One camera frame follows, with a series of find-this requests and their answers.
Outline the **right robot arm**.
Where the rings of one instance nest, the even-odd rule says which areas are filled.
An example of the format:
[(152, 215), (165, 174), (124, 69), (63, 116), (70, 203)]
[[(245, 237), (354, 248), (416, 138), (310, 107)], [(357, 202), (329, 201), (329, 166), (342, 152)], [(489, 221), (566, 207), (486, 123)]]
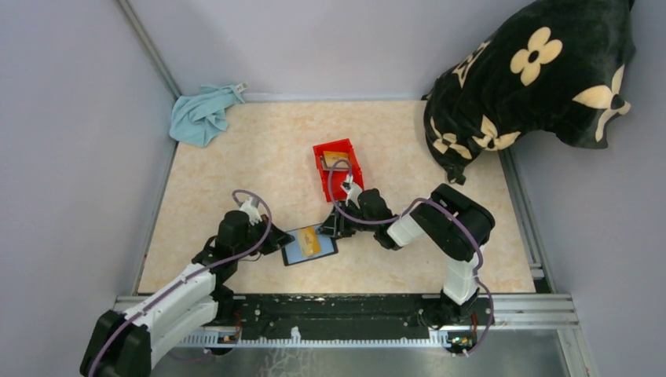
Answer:
[(491, 213), (447, 184), (436, 187), (427, 198), (415, 199), (402, 214), (392, 212), (376, 188), (354, 187), (346, 193), (346, 199), (334, 202), (317, 234), (339, 240), (356, 232), (372, 232), (389, 250), (428, 236), (448, 258), (441, 290), (445, 319), (461, 324), (470, 317), (480, 288), (483, 247), (496, 225)]

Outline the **gold card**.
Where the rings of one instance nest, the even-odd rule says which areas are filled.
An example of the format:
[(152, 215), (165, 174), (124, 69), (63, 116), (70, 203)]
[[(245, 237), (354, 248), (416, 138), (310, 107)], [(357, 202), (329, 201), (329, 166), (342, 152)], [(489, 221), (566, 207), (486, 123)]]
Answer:
[(298, 229), (296, 240), (304, 258), (313, 257), (321, 252), (321, 245), (314, 227)]
[(334, 163), (334, 164), (337, 163), (340, 160), (348, 160), (349, 159), (349, 155), (345, 152), (323, 151), (323, 154), (325, 154), (330, 159), (330, 163)]

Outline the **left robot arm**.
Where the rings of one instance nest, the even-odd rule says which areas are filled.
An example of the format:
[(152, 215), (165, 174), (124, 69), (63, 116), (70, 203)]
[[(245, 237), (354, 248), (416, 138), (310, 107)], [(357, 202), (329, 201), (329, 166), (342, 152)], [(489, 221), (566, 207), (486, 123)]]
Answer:
[(181, 340), (204, 324), (229, 323), (236, 305), (225, 286), (241, 258), (272, 254), (295, 238), (267, 214), (231, 210), (202, 250), (165, 287), (97, 320), (79, 371), (83, 376), (149, 376)]

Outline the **black leather card holder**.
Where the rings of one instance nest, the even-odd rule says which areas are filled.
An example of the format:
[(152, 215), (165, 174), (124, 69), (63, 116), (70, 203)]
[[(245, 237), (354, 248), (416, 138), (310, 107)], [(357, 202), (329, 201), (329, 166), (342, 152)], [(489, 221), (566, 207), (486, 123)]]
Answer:
[(320, 224), (287, 231), (293, 238), (281, 249), (283, 264), (292, 266), (338, 253), (335, 239), (319, 232)]

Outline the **red plastic bin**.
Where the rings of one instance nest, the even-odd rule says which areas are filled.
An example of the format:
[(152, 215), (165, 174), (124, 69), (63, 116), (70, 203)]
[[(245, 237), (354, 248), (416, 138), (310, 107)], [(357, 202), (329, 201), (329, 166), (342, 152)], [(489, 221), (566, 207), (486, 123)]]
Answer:
[(320, 175), (324, 197), (328, 203), (330, 203), (333, 199), (341, 200), (346, 198), (346, 194), (341, 188), (341, 183), (349, 174), (349, 168), (346, 163), (340, 163), (336, 166), (335, 169), (331, 168), (330, 171), (322, 170), (322, 166), (320, 165), (320, 156), (323, 154), (323, 151), (347, 153), (349, 155), (349, 159), (347, 161), (351, 164), (351, 174), (353, 175), (353, 179), (362, 189), (364, 189), (362, 169), (349, 138), (314, 145), (313, 154), (315, 157), (315, 163)]

